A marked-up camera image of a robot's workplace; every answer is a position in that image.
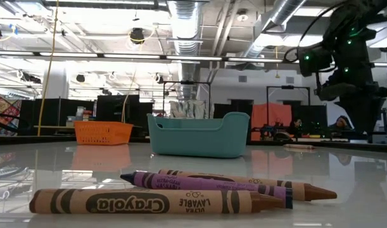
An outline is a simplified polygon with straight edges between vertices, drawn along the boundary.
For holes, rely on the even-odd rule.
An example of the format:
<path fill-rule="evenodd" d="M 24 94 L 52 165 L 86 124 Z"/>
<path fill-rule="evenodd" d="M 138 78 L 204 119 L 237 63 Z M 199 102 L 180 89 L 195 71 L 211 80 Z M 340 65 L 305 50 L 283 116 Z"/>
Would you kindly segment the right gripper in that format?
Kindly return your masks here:
<path fill-rule="evenodd" d="M 336 38 L 333 58 L 336 69 L 318 91 L 322 101 L 339 100 L 335 104 L 345 110 L 354 129 L 359 133 L 374 130 L 387 98 L 387 87 L 374 81 L 366 42 L 375 38 L 376 31 L 350 29 Z M 354 99 L 368 99 L 364 114 Z"/>

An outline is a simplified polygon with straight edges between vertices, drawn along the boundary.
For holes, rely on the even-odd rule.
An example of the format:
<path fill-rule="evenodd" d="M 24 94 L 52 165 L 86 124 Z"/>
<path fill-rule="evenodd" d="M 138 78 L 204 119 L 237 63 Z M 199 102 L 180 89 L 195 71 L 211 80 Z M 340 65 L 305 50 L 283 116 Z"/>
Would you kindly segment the brown crayon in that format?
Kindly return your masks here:
<path fill-rule="evenodd" d="M 306 145 L 306 144 L 285 144 L 285 148 L 292 148 L 292 149 L 305 149 L 305 150 L 313 150 L 315 149 L 312 145 Z"/>
<path fill-rule="evenodd" d="M 332 200 L 337 198 L 334 191 L 313 186 L 308 183 L 294 182 L 290 180 L 259 179 L 253 177 L 241 177 L 221 174 L 195 173 L 181 170 L 160 169 L 159 174 L 180 175 L 183 177 L 199 177 L 205 179 L 217 179 L 222 181 L 245 182 L 252 184 L 264 184 L 269 186 L 287 187 L 293 190 L 293 199 L 297 201 Z"/>
<path fill-rule="evenodd" d="M 283 200 L 253 191 L 161 189 L 40 189 L 29 203 L 38 214 L 237 214 L 284 207 Z"/>

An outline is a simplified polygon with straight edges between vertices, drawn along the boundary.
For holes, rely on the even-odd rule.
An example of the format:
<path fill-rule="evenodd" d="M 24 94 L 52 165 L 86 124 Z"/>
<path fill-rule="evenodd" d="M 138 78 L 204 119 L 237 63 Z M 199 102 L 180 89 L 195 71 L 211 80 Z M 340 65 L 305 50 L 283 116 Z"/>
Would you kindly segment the person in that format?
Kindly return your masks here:
<path fill-rule="evenodd" d="M 302 120 L 300 118 L 296 118 L 291 121 L 287 132 L 291 135 L 300 136 L 303 134 L 302 128 Z"/>
<path fill-rule="evenodd" d="M 349 119 L 344 115 L 339 116 L 336 119 L 336 122 L 334 124 L 331 124 L 329 128 L 335 131 L 352 130 L 352 126 Z"/>

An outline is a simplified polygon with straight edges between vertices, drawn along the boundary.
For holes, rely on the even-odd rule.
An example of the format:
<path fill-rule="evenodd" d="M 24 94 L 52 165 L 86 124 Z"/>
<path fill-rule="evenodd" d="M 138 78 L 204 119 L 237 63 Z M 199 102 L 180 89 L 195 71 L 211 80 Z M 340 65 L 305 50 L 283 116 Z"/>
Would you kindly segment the gray equipment box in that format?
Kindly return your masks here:
<path fill-rule="evenodd" d="M 372 144 L 387 144 L 387 134 L 374 132 L 371 136 L 369 136 L 368 142 Z"/>

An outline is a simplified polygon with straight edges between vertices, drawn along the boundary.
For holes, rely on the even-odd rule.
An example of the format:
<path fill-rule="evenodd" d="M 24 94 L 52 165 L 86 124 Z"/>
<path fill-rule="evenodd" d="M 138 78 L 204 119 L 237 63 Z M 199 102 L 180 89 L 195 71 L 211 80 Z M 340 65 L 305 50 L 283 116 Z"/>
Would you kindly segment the orange partition panel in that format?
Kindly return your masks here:
<path fill-rule="evenodd" d="M 254 104 L 251 114 L 251 141 L 260 140 L 260 128 L 264 125 L 282 127 L 286 130 L 292 121 L 290 105 L 265 103 Z"/>

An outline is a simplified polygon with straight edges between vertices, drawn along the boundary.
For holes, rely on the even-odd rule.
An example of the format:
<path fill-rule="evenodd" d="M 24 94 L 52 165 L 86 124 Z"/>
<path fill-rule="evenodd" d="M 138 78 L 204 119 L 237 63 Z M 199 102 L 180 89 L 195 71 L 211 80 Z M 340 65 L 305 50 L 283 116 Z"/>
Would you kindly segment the teal plastic bin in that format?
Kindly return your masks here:
<path fill-rule="evenodd" d="M 150 144 L 158 155 L 237 158 L 246 150 L 250 116 L 230 112 L 223 118 L 176 119 L 147 115 Z"/>

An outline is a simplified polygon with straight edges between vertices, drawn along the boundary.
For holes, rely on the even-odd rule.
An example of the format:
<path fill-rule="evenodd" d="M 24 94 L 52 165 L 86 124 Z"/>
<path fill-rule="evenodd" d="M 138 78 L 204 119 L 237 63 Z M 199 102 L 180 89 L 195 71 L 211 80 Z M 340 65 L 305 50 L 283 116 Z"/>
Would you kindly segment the white crumpled plastic cover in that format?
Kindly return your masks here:
<path fill-rule="evenodd" d="M 170 102 L 170 118 L 208 119 L 213 118 L 213 105 L 202 100 Z"/>

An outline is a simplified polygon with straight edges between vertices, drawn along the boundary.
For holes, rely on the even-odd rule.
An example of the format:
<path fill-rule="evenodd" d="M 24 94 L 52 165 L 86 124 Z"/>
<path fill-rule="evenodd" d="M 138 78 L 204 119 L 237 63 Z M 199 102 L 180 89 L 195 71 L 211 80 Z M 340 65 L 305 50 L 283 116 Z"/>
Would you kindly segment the purple crayon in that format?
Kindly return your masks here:
<path fill-rule="evenodd" d="M 286 187 L 137 171 L 121 174 L 120 178 L 134 186 L 148 189 L 254 191 L 282 200 L 283 208 L 293 208 L 293 190 Z"/>

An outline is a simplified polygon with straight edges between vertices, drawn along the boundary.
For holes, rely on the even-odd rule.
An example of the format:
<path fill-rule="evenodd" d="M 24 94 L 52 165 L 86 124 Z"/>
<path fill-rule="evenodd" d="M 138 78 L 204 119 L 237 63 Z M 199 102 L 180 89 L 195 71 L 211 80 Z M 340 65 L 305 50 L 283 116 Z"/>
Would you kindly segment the black round hanging device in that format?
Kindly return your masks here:
<path fill-rule="evenodd" d="M 129 33 L 129 39 L 133 44 L 141 45 L 145 42 L 142 28 L 133 28 Z"/>

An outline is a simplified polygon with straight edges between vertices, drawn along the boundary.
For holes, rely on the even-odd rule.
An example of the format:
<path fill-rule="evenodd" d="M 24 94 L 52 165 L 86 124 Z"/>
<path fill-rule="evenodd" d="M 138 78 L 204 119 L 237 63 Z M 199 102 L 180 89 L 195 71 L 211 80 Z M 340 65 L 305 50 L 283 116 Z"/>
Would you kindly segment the orange plastic basket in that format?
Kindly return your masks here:
<path fill-rule="evenodd" d="M 133 125 L 122 122 L 75 121 L 78 144 L 112 146 L 127 144 Z"/>

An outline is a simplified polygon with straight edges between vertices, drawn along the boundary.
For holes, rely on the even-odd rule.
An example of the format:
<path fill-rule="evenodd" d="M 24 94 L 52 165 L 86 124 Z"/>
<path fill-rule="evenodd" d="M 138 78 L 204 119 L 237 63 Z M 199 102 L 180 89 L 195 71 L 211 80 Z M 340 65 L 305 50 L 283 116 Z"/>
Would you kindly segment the colourful patterned quilt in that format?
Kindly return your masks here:
<path fill-rule="evenodd" d="M 21 106 L 21 99 L 6 99 L 0 97 L 0 124 L 7 125 L 16 130 L 19 124 L 19 120 L 16 118 L 20 116 Z M 0 135 L 16 136 L 17 133 L 0 127 Z"/>

